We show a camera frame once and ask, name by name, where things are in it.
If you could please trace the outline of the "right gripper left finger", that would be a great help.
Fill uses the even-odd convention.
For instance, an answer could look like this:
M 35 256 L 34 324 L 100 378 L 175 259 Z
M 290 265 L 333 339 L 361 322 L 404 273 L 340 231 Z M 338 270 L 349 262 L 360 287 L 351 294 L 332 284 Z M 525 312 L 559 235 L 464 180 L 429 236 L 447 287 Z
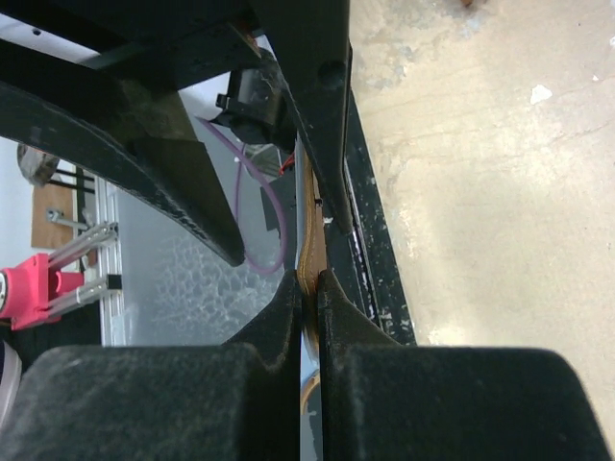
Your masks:
M 5 460 L 296 460 L 300 310 L 293 272 L 223 344 L 56 348 L 24 376 Z

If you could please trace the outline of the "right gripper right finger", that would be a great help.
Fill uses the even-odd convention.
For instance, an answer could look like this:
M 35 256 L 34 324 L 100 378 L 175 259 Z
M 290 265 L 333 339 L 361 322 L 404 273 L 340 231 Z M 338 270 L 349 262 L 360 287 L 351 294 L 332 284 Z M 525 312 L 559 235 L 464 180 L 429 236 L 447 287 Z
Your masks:
M 324 271 L 318 282 L 328 460 L 606 460 L 578 376 L 533 348 L 404 346 Z

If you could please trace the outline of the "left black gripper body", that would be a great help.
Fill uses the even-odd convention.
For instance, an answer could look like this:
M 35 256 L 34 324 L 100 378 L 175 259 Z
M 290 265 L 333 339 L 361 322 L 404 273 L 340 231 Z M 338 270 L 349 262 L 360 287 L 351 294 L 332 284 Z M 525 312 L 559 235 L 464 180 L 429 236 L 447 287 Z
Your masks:
M 122 80 L 184 89 L 269 60 L 246 1 L 4 1 L 2 14 L 96 52 L 71 63 L 1 42 L 1 81 L 40 96 Z

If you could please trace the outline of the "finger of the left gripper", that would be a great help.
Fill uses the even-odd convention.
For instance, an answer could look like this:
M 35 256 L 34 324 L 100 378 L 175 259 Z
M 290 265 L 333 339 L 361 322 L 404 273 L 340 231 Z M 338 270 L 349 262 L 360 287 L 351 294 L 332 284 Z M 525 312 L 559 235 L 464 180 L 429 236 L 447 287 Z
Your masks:
M 206 146 L 148 127 L 112 80 L 1 84 L 1 135 L 68 160 L 174 220 L 232 266 L 244 244 Z
M 353 216 L 343 174 L 352 51 L 348 1 L 252 1 L 278 60 L 293 118 L 322 197 L 348 234 Z

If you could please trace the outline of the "brown leather card holder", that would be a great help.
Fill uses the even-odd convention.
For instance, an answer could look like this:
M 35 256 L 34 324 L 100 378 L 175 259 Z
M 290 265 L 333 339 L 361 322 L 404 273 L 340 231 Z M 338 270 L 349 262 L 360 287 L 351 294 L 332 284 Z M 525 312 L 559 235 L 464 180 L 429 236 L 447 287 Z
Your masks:
M 303 333 L 307 351 L 311 358 L 319 360 L 319 327 L 318 327 L 318 279 L 328 268 L 326 237 L 324 230 L 323 206 L 318 181 L 304 147 L 296 152 L 297 172 L 302 177 L 297 180 L 301 197 L 298 205 L 303 207 L 303 220 L 300 238 L 300 252 L 296 275 L 302 294 Z

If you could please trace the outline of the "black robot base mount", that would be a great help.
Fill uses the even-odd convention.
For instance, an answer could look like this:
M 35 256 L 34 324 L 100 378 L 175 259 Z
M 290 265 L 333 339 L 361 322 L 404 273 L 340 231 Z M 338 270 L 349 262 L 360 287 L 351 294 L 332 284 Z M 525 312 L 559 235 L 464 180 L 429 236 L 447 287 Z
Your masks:
M 382 331 L 406 346 L 415 346 L 414 329 L 398 264 L 376 184 L 354 94 L 348 114 L 344 173 L 353 215 L 353 232 L 325 225 L 328 262 L 349 301 Z M 286 220 L 284 269 L 294 268 L 297 218 L 294 171 L 271 182 Z

